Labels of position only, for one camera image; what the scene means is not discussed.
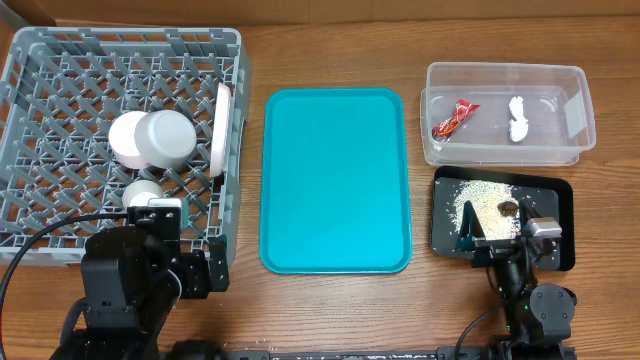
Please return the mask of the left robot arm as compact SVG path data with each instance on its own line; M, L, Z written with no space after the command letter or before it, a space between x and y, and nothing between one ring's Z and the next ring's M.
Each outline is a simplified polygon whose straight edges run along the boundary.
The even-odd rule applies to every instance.
M178 207L127 209L125 223L85 243L85 295L69 311L56 359L160 359L158 336L181 299L228 289L227 238L184 252Z

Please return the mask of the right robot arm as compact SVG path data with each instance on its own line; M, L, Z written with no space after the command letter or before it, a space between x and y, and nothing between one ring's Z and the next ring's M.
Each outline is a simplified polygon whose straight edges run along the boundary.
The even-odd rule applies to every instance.
M562 235L553 217L542 217L526 201L519 202L520 233L513 239L488 240L475 209L467 201L456 249L470 252L471 266L495 277L500 302L472 321L459 336L453 358L459 360L467 335L493 314L503 311L508 333L492 338L482 359L574 359L563 346L571 336L576 295L556 284L540 284L534 273L539 258L553 252Z

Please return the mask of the grey bowl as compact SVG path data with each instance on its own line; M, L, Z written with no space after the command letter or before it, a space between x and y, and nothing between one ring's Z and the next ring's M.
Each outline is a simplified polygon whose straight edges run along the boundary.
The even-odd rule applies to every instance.
M162 169L182 167L197 144L189 118L173 110L144 115L134 130L134 141L143 159Z

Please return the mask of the white paper cup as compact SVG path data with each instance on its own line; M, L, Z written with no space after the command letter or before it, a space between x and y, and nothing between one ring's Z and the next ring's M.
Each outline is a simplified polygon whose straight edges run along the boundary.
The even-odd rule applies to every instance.
M147 206L151 199L162 197L163 190L158 184L150 180L137 180L124 189L122 203L125 208Z

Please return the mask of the white tissue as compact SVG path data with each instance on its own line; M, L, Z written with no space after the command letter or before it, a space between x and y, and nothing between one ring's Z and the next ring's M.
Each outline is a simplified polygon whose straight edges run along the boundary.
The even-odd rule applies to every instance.
M524 99L513 97L509 102L511 119L509 120L509 137L512 142L522 142L529 131L527 118L524 116Z

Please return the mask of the large white plate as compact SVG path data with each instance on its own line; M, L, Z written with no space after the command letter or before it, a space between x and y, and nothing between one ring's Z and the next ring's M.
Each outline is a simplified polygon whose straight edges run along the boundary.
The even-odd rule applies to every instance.
M210 148L209 174L211 178L220 176L224 170L231 110L231 89L224 83L219 83Z

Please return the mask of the red snack wrapper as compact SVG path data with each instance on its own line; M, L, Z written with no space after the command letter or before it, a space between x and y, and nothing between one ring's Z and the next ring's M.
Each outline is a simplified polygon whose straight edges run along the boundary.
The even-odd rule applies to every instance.
M454 131L479 108L480 104L458 99L455 103L453 115L432 128L431 135L433 139L439 142L447 142Z

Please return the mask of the small pink plate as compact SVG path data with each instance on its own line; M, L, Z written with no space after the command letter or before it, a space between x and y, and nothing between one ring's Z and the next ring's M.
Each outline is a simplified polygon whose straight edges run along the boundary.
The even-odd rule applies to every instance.
M134 170L149 166L135 143L136 126L145 115L143 111L123 113L113 120L108 133L108 142L116 160Z

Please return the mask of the rice pile with food scrap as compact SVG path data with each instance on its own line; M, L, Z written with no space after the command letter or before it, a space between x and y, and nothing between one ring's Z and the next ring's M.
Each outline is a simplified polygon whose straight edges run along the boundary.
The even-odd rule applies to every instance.
M464 204L470 201L488 240L514 238L520 233L519 204L514 187L482 180L462 181L454 192L449 218L454 230L462 225Z

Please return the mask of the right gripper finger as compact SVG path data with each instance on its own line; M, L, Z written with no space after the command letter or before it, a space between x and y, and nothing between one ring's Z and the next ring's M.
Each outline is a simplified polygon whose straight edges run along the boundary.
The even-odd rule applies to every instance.
M471 252L478 249L486 240L484 231L470 201L463 206L461 227L455 249L461 252Z
M526 199L520 199L518 201L518 205L519 205L519 220L520 220L521 234L533 235L534 230L533 230L533 227L529 224L529 221L532 219L540 218L541 215L533 207L533 205Z

